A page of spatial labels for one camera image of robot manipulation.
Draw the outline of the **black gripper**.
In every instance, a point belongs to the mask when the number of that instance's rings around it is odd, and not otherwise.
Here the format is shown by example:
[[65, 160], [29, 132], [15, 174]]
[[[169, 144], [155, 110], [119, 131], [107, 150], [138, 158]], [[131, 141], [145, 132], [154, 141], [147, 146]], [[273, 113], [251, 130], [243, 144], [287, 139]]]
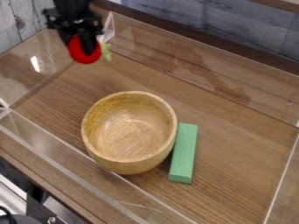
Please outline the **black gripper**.
[[42, 14], [47, 19], [47, 27], [58, 30], [65, 45], [71, 42], [74, 34], [79, 32], [83, 51], [87, 55], [91, 55], [97, 50], [97, 35], [105, 33], [102, 15], [91, 10], [85, 10], [75, 18], [67, 18], [57, 8], [45, 9]]

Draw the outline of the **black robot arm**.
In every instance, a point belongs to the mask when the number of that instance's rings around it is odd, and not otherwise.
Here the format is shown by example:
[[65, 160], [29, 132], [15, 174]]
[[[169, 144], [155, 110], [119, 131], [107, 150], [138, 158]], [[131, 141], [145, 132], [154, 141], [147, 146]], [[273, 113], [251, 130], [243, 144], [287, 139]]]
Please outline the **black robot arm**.
[[93, 0], [53, 0], [54, 7], [42, 14], [50, 29], [58, 31], [66, 46], [79, 38], [83, 55], [90, 56], [98, 48], [98, 35], [105, 32], [103, 16], [93, 11]]

